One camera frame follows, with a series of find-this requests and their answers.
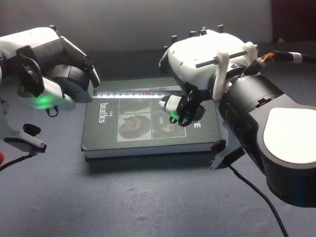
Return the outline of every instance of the robotic hand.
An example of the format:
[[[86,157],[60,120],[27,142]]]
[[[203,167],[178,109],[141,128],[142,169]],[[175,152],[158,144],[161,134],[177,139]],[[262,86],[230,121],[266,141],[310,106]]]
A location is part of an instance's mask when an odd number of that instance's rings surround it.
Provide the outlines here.
[[[89,57],[59,36],[55,26],[0,37],[0,85],[12,76],[21,81],[19,97],[50,117],[91,102],[93,88],[100,84]],[[8,102],[0,98],[0,140],[33,155],[44,153],[46,144],[35,138],[40,128],[25,124],[24,132],[13,130],[7,111]]]
[[[258,74],[272,60],[316,63],[316,58],[280,51],[258,58],[256,45],[220,30],[202,28],[198,37],[178,42],[173,37],[173,45],[165,47],[159,67],[173,73],[186,95],[163,98],[162,109],[186,126],[201,119],[203,100],[213,100],[228,141],[214,144],[210,168],[229,167],[246,151],[279,199],[316,207],[316,108],[297,104]]]

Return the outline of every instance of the book cover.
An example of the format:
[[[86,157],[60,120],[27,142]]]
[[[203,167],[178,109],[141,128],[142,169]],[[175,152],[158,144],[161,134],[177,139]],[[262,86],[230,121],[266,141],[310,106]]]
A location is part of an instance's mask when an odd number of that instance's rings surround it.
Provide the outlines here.
[[[181,90],[173,78],[105,81],[107,91]],[[81,149],[86,157],[121,157],[210,151],[221,139],[215,107],[204,101],[201,121],[181,127],[158,105],[160,99],[94,99],[87,104]]]

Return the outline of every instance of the background wall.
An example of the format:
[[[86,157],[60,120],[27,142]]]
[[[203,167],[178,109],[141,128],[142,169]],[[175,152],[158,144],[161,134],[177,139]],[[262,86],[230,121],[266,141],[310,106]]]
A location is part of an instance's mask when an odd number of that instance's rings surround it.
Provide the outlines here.
[[[202,26],[244,41],[272,40],[270,0],[8,0],[0,36],[56,25],[84,51],[159,49],[171,35],[184,39]]]

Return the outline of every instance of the metal ruler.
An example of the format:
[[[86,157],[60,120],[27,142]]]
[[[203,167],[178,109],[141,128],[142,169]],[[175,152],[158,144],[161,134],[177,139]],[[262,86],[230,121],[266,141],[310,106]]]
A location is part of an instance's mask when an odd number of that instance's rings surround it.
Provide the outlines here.
[[[94,91],[93,98],[95,99],[159,99],[167,95],[183,95],[185,94],[182,90],[118,90],[118,91]]]

